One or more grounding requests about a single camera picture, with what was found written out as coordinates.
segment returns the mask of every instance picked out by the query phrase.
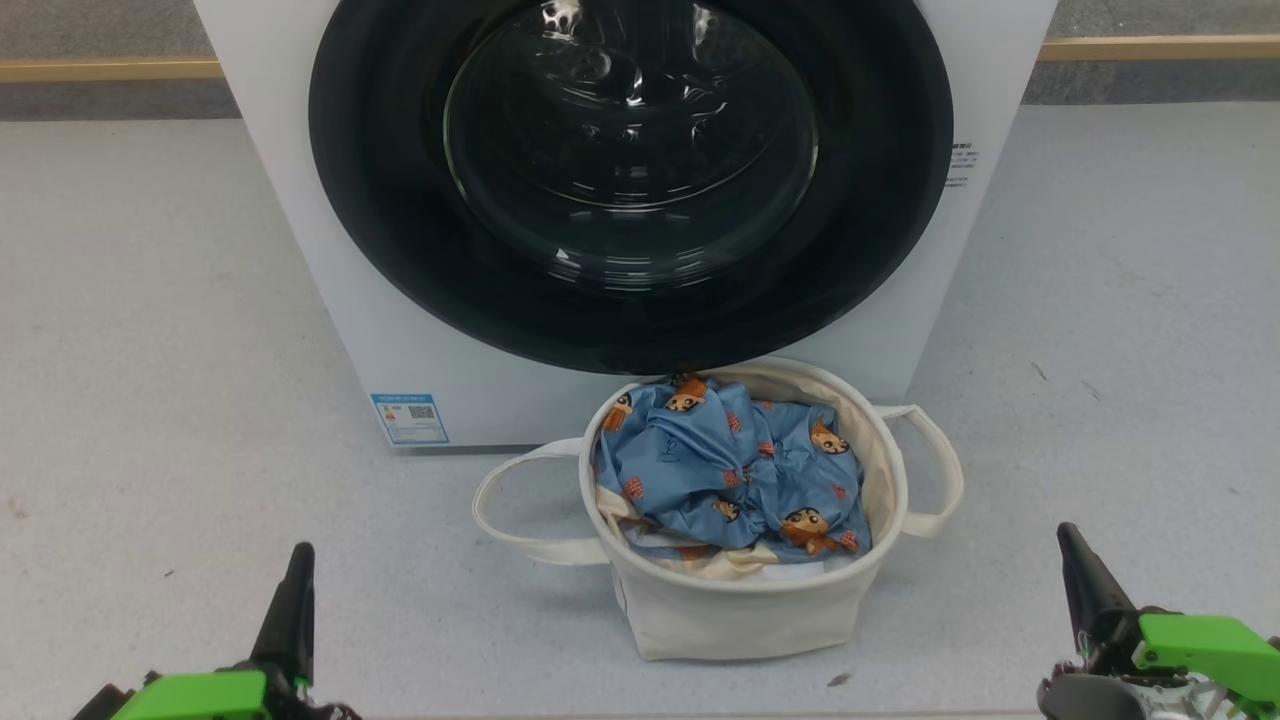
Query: black door rim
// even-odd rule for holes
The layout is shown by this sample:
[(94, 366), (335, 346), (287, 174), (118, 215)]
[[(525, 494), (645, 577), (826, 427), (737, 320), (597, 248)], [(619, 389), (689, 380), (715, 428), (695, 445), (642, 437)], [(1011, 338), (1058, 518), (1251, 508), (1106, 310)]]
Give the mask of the black door rim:
[(906, 0), (718, 0), (768, 38), (814, 101), (819, 154), (790, 219), (686, 287), (566, 282), (474, 215), (443, 147), (463, 63), (531, 0), (342, 0), (311, 78), (316, 168), (348, 234), (453, 328), (563, 368), (663, 374), (767, 355), (828, 325), (910, 254), (950, 167), (941, 53)]

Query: blue label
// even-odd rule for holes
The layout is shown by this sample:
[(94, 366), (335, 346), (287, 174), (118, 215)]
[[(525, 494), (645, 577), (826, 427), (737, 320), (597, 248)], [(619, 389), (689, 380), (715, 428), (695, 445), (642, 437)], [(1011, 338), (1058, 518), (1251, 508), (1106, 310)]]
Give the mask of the blue label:
[(394, 446), (449, 445), (444, 420), (430, 395), (370, 395)]

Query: clothes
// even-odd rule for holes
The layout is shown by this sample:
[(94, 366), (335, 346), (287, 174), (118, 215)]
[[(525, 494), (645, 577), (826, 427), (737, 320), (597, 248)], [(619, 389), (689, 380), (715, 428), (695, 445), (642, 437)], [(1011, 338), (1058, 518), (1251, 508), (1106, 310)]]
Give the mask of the clothes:
[(863, 468), (835, 410), (676, 383), (620, 397), (602, 425), (596, 482), (630, 503), (616, 516), (635, 552), (704, 561), (723, 548), (759, 568), (870, 550)]

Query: wooden baseboard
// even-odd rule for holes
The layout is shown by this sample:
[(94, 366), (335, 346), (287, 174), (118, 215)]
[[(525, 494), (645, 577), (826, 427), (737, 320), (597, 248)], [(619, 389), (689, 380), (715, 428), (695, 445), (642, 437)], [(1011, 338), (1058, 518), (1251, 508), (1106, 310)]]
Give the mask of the wooden baseboard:
[[(1039, 54), (1042, 63), (1087, 60), (1280, 60), (1280, 35), (1059, 37), (1047, 40)], [(212, 56), (0, 60), (0, 83), (220, 77), (223, 68)]]
[(118, 79), (207, 79), (223, 77), (212, 56), (0, 60), (0, 83), (101, 82)]
[(1041, 47), (1042, 63), (1085, 60), (1280, 60), (1280, 35), (1055, 37)]

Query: washing machine door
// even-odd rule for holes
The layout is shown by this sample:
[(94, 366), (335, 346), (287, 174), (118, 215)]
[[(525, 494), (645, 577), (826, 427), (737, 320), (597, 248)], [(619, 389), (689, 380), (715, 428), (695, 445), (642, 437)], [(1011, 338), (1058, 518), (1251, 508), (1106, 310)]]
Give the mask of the washing machine door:
[(310, 123), (404, 295), (635, 374), (764, 355), (865, 299), (932, 217), (952, 129), (910, 0), (343, 0)]

